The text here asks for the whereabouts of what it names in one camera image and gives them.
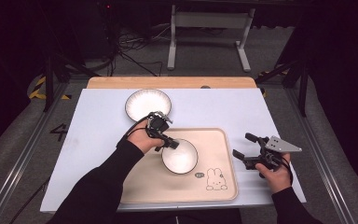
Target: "black sleeve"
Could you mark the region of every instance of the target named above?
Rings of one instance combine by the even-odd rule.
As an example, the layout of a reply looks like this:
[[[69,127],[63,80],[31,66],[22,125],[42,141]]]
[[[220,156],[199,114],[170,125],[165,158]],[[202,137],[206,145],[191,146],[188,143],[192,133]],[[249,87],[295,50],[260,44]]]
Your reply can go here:
[[[313,224],[322,223],[315,219],[305,209],[304,205],[297,198],[293,188],[281,190],[272,194],[272,201],[275,204],[275,209],[278,214],[278,223],[290,224],[290,223],[302,223]]]
[[[75,184],[48,223],[112,223],[124,180],[143,156],[136,145],[123,142],[101,166]]]

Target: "metal frame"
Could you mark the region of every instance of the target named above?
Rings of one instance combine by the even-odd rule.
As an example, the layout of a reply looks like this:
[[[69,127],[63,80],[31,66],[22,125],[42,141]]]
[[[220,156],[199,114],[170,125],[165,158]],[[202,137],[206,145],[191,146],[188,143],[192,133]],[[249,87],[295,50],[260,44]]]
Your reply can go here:
[[[251,66],[243,47],[245,46],[254,14],[254,8],[251,8],[249,13],[176,12],[176,6],[172,5],[171,44],[170,52],[168,53],[167,69],[173,70],[175,68],[176,27],[211,27],[243,30],[241,41],[236,41],[236,48],[240,56],[243,71],[250,72]]]
[[[319,146],[318,141],[316,140],[316,136],[313,133],[312,128],[307,120],[298,110],[296,105],[296,93],[293,89],[286,89],[286,94],[289,98],[289,102],[294,111],[296,111],[296,116],[298,121],[304,130],[304,133],[307,136],[307,139],[310,142],[310,149],[313,159],[318,167],[319,173],[321,174],[322,180],[326,186],[327,192],[330,195],[331,201],[335,206],[338,216],[341,220],[341,223],[355,223],[353,216],[351,215],[351,211],[349,210],[342,194],[339,189],[338,183],[331,172],[327,161],[324,158],[324,154],[322,152],[321,147]]]
[[[55,98],[60,98],[63,95],[66,87],[67,84],[60,83],[57,87]],[[48,119],[52,115],[54,108],[56,107],[58,102],[59,101],[54,101],[51,105],[50,110],[48,112],[42,113],[42,116],[37,122],[36,127],[33,133],[31,134],[31,137],[28,140],[27,144],[25,145],[24,150],[22,151],[15,165],[9,172],[7,176],[7,180],[5,181],[3,187],[0,190],[0,215],[2,214],[14,189],[17,187],[17,184],[19,183],[21,176],[28,165],[28,162],[32,158],[32,155],[34,154],[36,146],[39,142],[39,139],[41,138],[41,134],[45,130],[45,127],[48,123]]]

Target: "white bowl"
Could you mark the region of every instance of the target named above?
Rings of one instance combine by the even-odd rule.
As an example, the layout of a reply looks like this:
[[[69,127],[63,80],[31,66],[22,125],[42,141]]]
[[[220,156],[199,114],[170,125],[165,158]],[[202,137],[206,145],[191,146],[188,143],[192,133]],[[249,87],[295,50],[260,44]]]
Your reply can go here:
[[[199,155],[196,148],[185,139],[175,139],[179,143],[176,149],[164,147],[162,149],[162,161],[173,173],[186,174],[196,167]]]
[[[161,111],[165,115],[171,111],[170,97],[163,91],[153,89],[136,91],[126,102],[126,113],[134,121],[155,111]]]

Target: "table leg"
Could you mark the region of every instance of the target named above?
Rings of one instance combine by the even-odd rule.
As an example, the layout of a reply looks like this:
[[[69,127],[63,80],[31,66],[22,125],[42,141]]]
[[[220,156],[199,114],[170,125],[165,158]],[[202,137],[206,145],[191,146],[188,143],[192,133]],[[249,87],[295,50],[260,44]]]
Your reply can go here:
[[[248,16],[246,18],[246,23],[243,27],[243,33],[242,33],[242,40],[236,41],[237,51],[240,55],[241,64],[244,72],[250,72],[251,71],[251,65],[249,64],[248,58],[246,57],[246,53],[244,50],[245,42],[249,34],[249,30],[252,25],[252,20],[255,14],[255,9],[252,8],[249,10]]]

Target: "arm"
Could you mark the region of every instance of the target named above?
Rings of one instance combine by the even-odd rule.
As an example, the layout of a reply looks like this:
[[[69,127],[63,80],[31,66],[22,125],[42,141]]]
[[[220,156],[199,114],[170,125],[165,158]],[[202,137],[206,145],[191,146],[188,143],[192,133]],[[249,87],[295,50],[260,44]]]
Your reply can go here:
[[[123,183],[132,167],[151,147],[161,146],[140,123],[123,144],[99,167],[84,175],[48,223],[112,223],[120,203]]]
[[[282,156],[290,162],[290,154],[287,153]],[[285,167],[281,166],[278,170],[272,172],[263,164],[258,163],[255,168],[268,181],[272,192],[272,201],[278,214],[278,223],[322,223],[311,216],[297,198],[290,184],[289,171]]]

